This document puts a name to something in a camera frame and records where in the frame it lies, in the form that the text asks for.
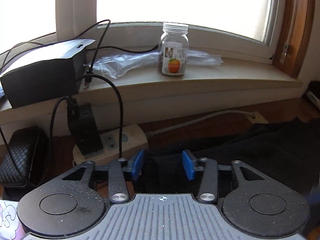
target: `white crosshair symbol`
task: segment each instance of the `white crosshair symbol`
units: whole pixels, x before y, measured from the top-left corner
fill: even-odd
[[[157,199],[160,199],[161,201],[166,201],[167,199],[170,199],[170,198],[167,198],[167,197],[165,197],[165,196],[162,196],[162,197],[157,198]]]

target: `window sill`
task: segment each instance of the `window sill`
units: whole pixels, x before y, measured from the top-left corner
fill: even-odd
[[[187,67],[181,77],[167,77],[157,72],[155,66],[130,70],[114,81],[123,102],[150,98],[163,98],[188,94],[199,94],[235,90],[259,90],[277,88],[299,88],[302,82],[282,73],[272,65],[236,59],[223,59],[221,66]],[[117,102],[113,89],[108,84],[84,87],[75,95],[80,105],[90,103],[101,106]],[[56,99],[12,109],[9,101],[0,101],[0,124],[32,120],[51,114]],[[58,112],[66,110],[60,104]]]

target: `wall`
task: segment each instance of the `wall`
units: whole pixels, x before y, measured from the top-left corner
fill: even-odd
[[[131,101],[124,104],[124,124],[151,122],[237,106],[300,97],[308,87],[310,80],[320,80],[319,49],[320,0],[316,0],[315,18],[310,43],[299,75],[299,79],[303,81],[302,88],[225,91]],[[118,126],[118,109],[118,104],[107,104],[93,108],[99,130]],[[31,125],[37,125],[48,133],[49,124],[50,115],[46,115],[34,120],[7,124],[2,127],[6,138],[9,139],[15,130]],[[57,114],[53,131],[54,135],[57,136],[69,134],[66,112]]]

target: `white power cord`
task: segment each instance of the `white power cord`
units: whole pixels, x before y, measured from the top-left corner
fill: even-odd
[[[217,115],[231,114],[231,113],[246,114],[246,115],[251,116],[252,118],[256,118],[254,113],[251,113],[251,112],[245,112],[245,111],[240,111],[240,110],[224,110],[224,111],[208,114],[208,115],[205,115],[203,117],[200,117],[200,118],[188,121],[188,122],[179,123],[179,124],[176,124],[176,125],[173,125],[173,126],[169,126],[169,127],[163,128],[163,129],[159,129],[159,130],[156,130],[156,131],[149,131],[149,132],[146,132],[145,134],[146,134],[146,137],[148,139],[150,139],[151,137],[153,137],[153,136],[155,136],[157,134],[160,134],[160,133],[165,133],[165,132],[169,132],[169,131],[172,131],[172,130],[175,130],[175,129],[178,129],[178,128],[182,128],[182,127],[185,127],[185,126],[197,123],[197,122],[201,122],[203,120],[206,120],[208,118],[211,118],[211,117],[214,117],[214,116],[217,116]]]

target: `clear jar lid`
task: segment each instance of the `clear jar lid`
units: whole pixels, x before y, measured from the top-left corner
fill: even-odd
[[[163,23],[163,31],[164,32],[171,32],[171,33],[179,33],[179,34],[187,34],[188,33],[187,24],[181,23]]]

